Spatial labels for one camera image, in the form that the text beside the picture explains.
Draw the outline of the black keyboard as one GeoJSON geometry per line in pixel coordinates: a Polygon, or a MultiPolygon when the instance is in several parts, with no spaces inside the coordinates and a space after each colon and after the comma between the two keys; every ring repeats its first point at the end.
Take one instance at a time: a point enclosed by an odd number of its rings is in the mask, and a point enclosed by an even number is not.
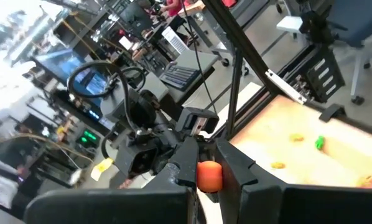
{"type": "Polygon", "coordinates": [[[177,65],[177,62],[171,62],[166,66],[159,79],[166,85],[185,91],[200,75],[200,70],[182,67],[177,65]]]}

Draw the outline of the grey desk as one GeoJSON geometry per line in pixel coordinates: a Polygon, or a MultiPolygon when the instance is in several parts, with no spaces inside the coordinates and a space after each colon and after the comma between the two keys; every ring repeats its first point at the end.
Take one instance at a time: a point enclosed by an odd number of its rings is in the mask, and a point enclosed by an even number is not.
{"type": "MultiPolygon", "coordinates": [[[[213,65],[218,61],[218,56],[198,52],[198,59],[203,76],[205,80],[208,80],[208,77],[215,71],[213,65]]],[[[195,51],[193,50],[184,51],[175,61],[177,62],[177,65],[181,67],[198,68],[195,51]]],[[[165,95],[170,95],[176,103],[183,104],[202,84],[203,80],[201,77],[198,77],[185,91],[180,91],[171,86],[165,85],[155,74],[149,73],[146,76],[146,82],[142,89],[151,91],[159,100],[162,100],[165,95]]]]}

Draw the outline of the white ribbed box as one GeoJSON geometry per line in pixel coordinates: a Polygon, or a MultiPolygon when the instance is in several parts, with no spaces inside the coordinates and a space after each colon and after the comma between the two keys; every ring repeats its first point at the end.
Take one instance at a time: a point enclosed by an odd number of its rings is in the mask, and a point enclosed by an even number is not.
{"type": "Polygon", "coordinates": [[[188,46],[171,27],[166,27],[162,31],[162,36],[179,54],[182,54],[184,51],[188,50],[188,46]]]}

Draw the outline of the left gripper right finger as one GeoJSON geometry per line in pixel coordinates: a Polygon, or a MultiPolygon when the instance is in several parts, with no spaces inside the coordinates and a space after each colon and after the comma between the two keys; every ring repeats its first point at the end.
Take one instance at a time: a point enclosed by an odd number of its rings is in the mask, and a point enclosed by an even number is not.
{"type": "Polygon", "coordinates": [[[216,147],[224,224],[372,224],[372,189],[287,184],[227,140],[216,147]]]}

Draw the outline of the black computer case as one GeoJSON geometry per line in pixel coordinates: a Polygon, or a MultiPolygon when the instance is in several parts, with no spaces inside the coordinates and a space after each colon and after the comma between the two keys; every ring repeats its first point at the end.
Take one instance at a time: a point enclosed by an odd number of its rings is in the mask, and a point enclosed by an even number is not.
{"type": "Polygon", "coordinates": [[[100,137],[92,130],[84,128],[77,133],[75,142],[85,148],[97,148],[100,145],[100,137]]]}

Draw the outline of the long silver bar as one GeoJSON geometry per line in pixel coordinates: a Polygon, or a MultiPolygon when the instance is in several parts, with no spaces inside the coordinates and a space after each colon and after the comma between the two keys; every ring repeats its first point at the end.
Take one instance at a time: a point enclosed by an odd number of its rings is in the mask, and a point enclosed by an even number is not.
{"type": "Polygon", "coordinates": [[[266,76],[270,81],[272,81],[277,87],[279,87],[287,96],[292,98],[295,102],[300,105],[304,105],[307,102],[307,98],[301,95],[297,90],[290,86],[285,80],[274,73],[272,70],[268,69],[265,72],[266,76]]]}

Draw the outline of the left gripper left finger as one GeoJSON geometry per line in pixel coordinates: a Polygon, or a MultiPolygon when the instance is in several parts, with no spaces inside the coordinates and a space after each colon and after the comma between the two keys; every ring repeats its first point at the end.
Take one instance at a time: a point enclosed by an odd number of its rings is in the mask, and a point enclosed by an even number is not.
{"type": "Polygon", "coordinates": [[[26,224],[196,224],[198,143],[187,137],[141,189],[54,190],[35,198],[26,224]]]}

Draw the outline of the blue-screen monitor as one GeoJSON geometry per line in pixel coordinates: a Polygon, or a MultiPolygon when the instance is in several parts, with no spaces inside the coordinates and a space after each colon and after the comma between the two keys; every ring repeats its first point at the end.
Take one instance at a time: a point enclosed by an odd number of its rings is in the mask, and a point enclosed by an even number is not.
{"type": "MultiPolygon", "coordinates": [[[[36,55],[32,57],[32,60],[64,84],[79,66],[86,63],[86,60],[72,49],[36,55]]],[[[106,77],[94,68],[84,69],[73,82],[74,89],[86,95],[97,95],[103,91],[105,86],[106,77]]]]}

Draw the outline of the blue office chair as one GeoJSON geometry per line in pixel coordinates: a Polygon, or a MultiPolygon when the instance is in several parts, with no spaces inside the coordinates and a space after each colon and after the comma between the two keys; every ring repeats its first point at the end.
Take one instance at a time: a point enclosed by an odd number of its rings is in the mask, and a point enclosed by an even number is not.
{"type": "Polygon", "coordinates": [[[338,41],[345,43],[354,55],[340,58],[340,66],[352,63],[354,65],[351,102],[362,105],[365,99],[356,94],[358,78],[363,69],[371,67],[372,42],[366,44],[367,38],[372,36],[372,0],[335,0],[327,17],[338,35],[338,41]]]}

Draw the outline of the black aluminium table frame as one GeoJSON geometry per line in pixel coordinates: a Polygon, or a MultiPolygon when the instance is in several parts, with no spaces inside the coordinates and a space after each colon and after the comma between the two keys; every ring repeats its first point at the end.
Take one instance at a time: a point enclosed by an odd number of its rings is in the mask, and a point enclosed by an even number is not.
{"type": "MultiPolygon", "coordinates": [[[[254,45],[248,40],[231,13],[225,9],[224,4],[220,0],[204,0],[204,3],[235,46],[236,59],[244,58],[264,83],[264,86],[238,111],[236,104],[241,75],[239,69],[234,71],[231,84],[230,112],[225,124],[214,134],[216,137],[220,136],[229,141],[253,118],[257,117],[258,113],[262,112],[264,107],[272,102],[276,96],[286,94],[268,79],[265,72],[269,67],[262,56],[258,54],[254,45]]],[[[333,22],[322,19],[314,11],[306,12],[300,18],[302,23],[299,29],[311,36],[312,44],[305,47],[277,75],[307,98],[305,105],[322,113],[325,109],[313,105],[313,102],[327,102],[345,84],[335,56],[330,49],[330,45],[338,38],[333,28],[339,28],[339,25],[335,26],[333,22]]],[[[371,126],[351,119],[346,115],[339,116],[336,119],[372,134],[371,126]]]]}

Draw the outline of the black edge bracket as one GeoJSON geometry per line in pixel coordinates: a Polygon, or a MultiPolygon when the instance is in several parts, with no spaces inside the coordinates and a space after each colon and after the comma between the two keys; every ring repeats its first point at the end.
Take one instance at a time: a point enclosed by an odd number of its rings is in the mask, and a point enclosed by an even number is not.
{"type": "Polygon", "coordinates": [[[321,115],[319,116],[319,120],[327,123],[329,122],[332,118],[337,118],[339,116],[345,116],[346,111],[345,107],[343,105],[339,104],[332,104],[328,108],[326,108],[321,115]]]}

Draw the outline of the person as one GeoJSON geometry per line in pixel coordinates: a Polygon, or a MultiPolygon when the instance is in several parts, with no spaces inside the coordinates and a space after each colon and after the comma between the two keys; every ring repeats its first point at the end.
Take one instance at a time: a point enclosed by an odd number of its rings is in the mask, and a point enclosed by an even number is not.
{"type": "Polygon", "coordinates": [[[184,0],[165,0],[165,6],[160,9],[160,13],[167,12],[169,17],[176,16],[182,9],[184,0]]]}

